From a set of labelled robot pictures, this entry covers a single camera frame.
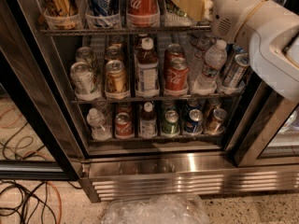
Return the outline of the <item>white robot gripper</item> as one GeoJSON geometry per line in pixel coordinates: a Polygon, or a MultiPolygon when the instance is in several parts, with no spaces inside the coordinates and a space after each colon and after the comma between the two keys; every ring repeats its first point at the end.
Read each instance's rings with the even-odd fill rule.
{"type": "Polygon", "coordinates": [[[212,10],[212,33],[228,44],[235,42],[236,34],[245,19],[267,0],[171,0],[195,21],[209,21],[212,10]]]}

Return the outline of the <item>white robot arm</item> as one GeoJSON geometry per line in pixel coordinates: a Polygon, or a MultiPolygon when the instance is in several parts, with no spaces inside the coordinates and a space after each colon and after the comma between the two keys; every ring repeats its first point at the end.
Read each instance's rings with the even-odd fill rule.
{"type": "Polygon", "coordinates": [[[213,35],[249,54],[252,70],[281,96],[299,102],[299,16],[273,0],[171,0],[213,35]]]}

